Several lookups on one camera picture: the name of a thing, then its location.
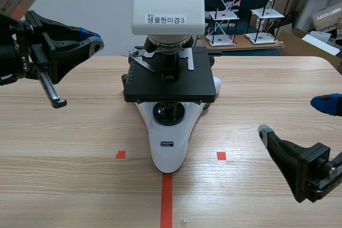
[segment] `red tape marker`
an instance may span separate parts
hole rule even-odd
[[[217,160],[227,160],[225,152],[217,152]]]
[[[172,228],[172,174],[162,174],[160,228]]]
[[[126,158],[126,151],[119,151],[119,152],[116,154],[115,158],[116,158],[117,160],[123,160],[123,159],[125,159],[125,158]]]

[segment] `white shelf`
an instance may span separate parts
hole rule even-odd
[[[256,41],[255,41],[255,37],[257,36],[256,33],[248,33],[245,35],[254,45],[274,44],[277,42],[277,41],[274,41],[274,38],[270,37],[267,33],[264,33],[264,32],[258,33],[258,37],[256,38]]]
[[[215,20],[215,21],[228,21],[228,20],[238,20],[239,17],[232,11],[219,11],[217,12],[217,18],[215,19],[215,11],[209,12],[210,16]]]
[[[262,15],[263,8],[254,9],[251,10],[254,14],[256,14],[261,19],[267,19],[267,18],[283,18],[284,16],[280,13],[278,13],[274,9],[265,9],[264,14]]]
[[[215,37],[213,35],[206,35],[210,46],[228,46],[228,45],[235,45],[235,43],[233,43],[233,40],[228,38],[227,35],[215,35]]]

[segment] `microscope stage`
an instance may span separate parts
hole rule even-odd
[[[194,70],[188,70],[188,60],[178,57],[180,78],[175,83],[161,80],[162,54],[144,58],[156,71],[131,62],[123,94],[128,103],[138,102],[202,102],[213,103],[216,89],[208,53],[193,53]]]

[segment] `microscope base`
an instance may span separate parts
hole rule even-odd
[[[221,81],[215,77],[216,94]],[[205,103],[182,103],[184,119],[177,125],[166,126],[155,121],[153,108],[157,103],[136,104],[149,131],[150,149],[156,167],[164,173],[175,172],[183,163],[188,150],[188,141],[193,127],[205,107]]]

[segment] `white microscope body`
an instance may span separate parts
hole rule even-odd
[[[205,30],[204,0],[134,0],[132,33],[147,35],[150,43],[168,53],[186,53],[192,59],[191,48],[184,49],[191,35]],[[221,81],[214,78],[216,94]],[[175,125],[157,122],[153,109],[157,103],[136,103],[150,137],[153,162],[164,173],[175,172],[188,150],[190,133],[206,103],[181,103],[184,118]]]

